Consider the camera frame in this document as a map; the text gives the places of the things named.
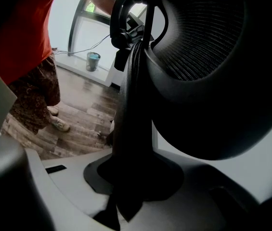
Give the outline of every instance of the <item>person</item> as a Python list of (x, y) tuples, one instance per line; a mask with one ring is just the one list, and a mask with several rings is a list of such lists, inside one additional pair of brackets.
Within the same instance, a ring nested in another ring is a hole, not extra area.
[[(111, 15), (115, 0), (91, 1)], [(53, 107), (60, 89), (48, 35), (52, 2), (19, 0), (0, 27), (0, 77), (17, 96), (10, 114), (34, 134), (49, 124), (60, 131), (70, 128)]]

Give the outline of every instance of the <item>laminate flooring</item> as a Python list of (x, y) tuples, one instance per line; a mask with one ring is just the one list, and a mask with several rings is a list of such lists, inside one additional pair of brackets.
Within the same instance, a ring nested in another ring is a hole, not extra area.
[(10, 114), (7, 115), (1, 132), (12, 136), (24, 147), (38, 152), (41, 160), (97, 152), (105, 148), (110, 121), (118, 103), (118, 91), (95, 81), (57, 67), (61, 102), (55, 107), (58, 117), (70, 125), (69, 132), (60, 132), (52, 125), (39, 130), (37, 135), (27, 130)]

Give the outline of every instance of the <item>shoe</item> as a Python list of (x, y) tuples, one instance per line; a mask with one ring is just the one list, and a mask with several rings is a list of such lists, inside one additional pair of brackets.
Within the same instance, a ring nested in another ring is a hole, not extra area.
[(69, 131), (70, 126), (64, 122), (63, 120), (61, 120), (60, 118), (55, 117), (52, 121), (52, 124), (59, 130), (62, 132), (67, 132)]
[(52, 106), (47, 106), (47, 108), (52, 116), (57, 116), (59, 114), (59, 111), (56, 108)]

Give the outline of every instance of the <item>wall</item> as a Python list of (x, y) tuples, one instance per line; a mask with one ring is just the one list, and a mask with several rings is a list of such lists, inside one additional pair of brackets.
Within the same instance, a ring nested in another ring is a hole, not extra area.
[[(90, 49), (104, 37), (110, 34), (110, 27), (101, 22), (88, 18), (79, 18), (78, 31), (75, 36), (75, 51)], [(110, 37), (107, 37), (99, 46), (92, 51), (101, 55), (98, 65), (104, 69), (110, 69), (113, 60), (116, 57), (117, 48), (111, 44)], [(80, 52), (75, 55), (87, 59), (89, 51)]]
[(70, 28), (79, 0), (54, 0), (49, 16), (48, 32), (52, 47), (66, 51)]
[[(159, 133), (157, 143), (156, 141), (154, 143), (158, 149), (190, 157), (175, 149)], [(214, 166), (242, 185), (260, 202), (272, 197), (272, 130), (253, 148), (238, 157), (220, 161), (201, 161)]]
[(121, 86), (122, 81), (123, 81), (123, 72), (114, 69), (114, 76), (112, 79), (112, 83), (118, 86)]
[[(140, 20), (145, 23), (146, 11), (139, 17)], [(152, 25), (152, 36), (154, 39), (157, 39), (158, 36), (162, 33), (165, 27), (165, 18), (162, 12), (158, 7), (155, 7), (153, 25)]]

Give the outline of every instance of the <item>patterned skirt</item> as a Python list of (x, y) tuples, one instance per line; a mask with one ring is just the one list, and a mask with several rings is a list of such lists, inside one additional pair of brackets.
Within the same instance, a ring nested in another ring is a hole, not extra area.
[(34, 134), (50, 124), (47, 106), (60, 101), (54, 54), (8, 86), (17, 96), (10, 110), (12, 116)]

